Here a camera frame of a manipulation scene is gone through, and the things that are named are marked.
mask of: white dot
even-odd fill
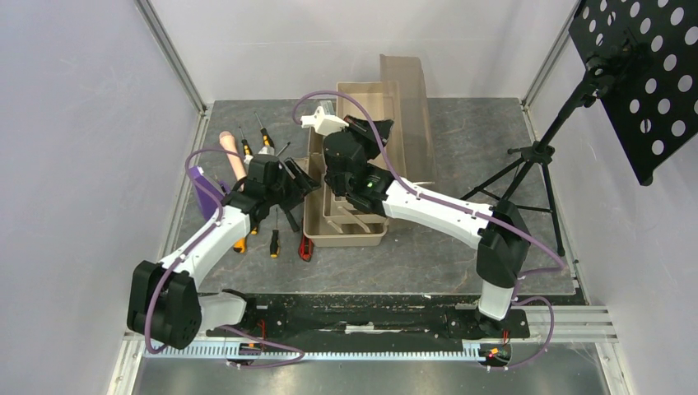
[[[640,3],[635,2],[635,4],[632,5],[631,7],[631,16],[634,18],[637,16],[637,14],[640,13]]]
[[[655,155],[662,155],[662,152],[664,152],[664,143],[661,142],[660,140],[657,140],[652,143],[652,153]]]
[[[688,92],[693,86],[693,78],[691,76],[683,76],[678,80],[678,90],[681,92]]]
[[[686,44],[693,45],[698,41],[698,27],[691,27],[686,32]]]
[[[666,113],[668,113],[669,109],[671,108],[672,102],[669,101],[669,99],[661,99],[659,101],[659,105],[657,105],[657,111],[659,111],[661,115],[665,115]]]
[[[647,83],[644,84],[644,91],[652,95],[654,91],[657,90],[657,80],[650,78]]]
[[[637,114],[638,111],[640,111],[640,101],[635,99],[631,101],[631,112]]]
[[[672,12],[672,25],[676,26],[683,20],[683,8],[679,7]]]
[[[664,59],[664,70],[670,72],[676,67],[676,55],[669,55],[667,56],[666,59]]]
[[[652,21],[649,18],[645,18],[644,21],[640,24],[640,33],[645,34],[649,31],[649,28],[652,26]]]
[[[652,121],[643,119],[642,122],[640,122],[640,131],[642,133],[648,133],[650,130],[652,130]]]
[[[676,121],[672,125],[672,134],[676,137],[680,137],[686,131],[686,124],[683,121]]]
[[[664,39],[662,38],[661,35],[658,35],[657,37],[654,37],[652,40],[652,44],[650,45],[652,47],[653,52],[657,52],[662,48],[662,44],[664,44]]]

